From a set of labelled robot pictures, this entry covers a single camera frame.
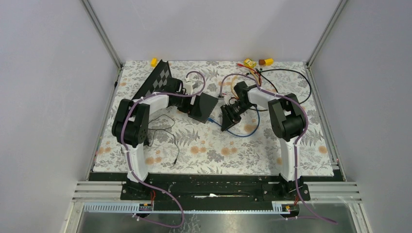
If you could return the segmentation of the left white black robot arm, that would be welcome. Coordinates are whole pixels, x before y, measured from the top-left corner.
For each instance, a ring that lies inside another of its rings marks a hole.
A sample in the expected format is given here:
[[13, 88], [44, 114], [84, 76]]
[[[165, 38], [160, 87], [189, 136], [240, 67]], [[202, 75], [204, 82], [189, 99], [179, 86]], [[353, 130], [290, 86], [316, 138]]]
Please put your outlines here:
[[127, 179], [135, 182], [132, 193], [140, 200], [149, 197], [151, 185], [145, 182], [149, 169], [145, 164], [144, 146], [148, 145], [150, 115], [167, 107], [175, 106], [188, 115], [194, 113], [202, 91], [188, 94], [179, 79], [161, 88], [146, 92], [136, 99], [122, 99], [119, 103], [112, 135], [124, 148], [127, 162]]

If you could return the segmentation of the black network switch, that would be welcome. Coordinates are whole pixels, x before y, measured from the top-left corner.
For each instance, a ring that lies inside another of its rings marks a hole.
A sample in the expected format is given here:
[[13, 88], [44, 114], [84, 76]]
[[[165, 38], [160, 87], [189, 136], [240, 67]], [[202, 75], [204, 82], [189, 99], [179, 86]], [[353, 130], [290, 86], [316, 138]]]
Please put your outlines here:
[[193, 105], [189, 108], [188, 116], [201, 123], [206, 123], [219, 99], [206, 93], [195, 97]]

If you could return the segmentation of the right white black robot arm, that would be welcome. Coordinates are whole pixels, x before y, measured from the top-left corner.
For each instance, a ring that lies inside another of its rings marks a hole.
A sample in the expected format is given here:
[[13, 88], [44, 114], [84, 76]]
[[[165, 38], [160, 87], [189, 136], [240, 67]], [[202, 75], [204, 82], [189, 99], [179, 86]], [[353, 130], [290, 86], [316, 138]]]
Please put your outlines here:
[[280, 169], [279, 195], [291, 200], [303, 186], [299, 168], [299, 143], [308, 129], [307, 115], [298, 103], [296, 95], [282, 96], [257, 85], [245, 82], [235, 85], [239, 99], [233, 104], [221, 106], [221, 130], [227, 131], [241, 121], [241, 114], [253, 106], [260, 106], [269, 112], [270, 123], [279, 139], [282, 168]]

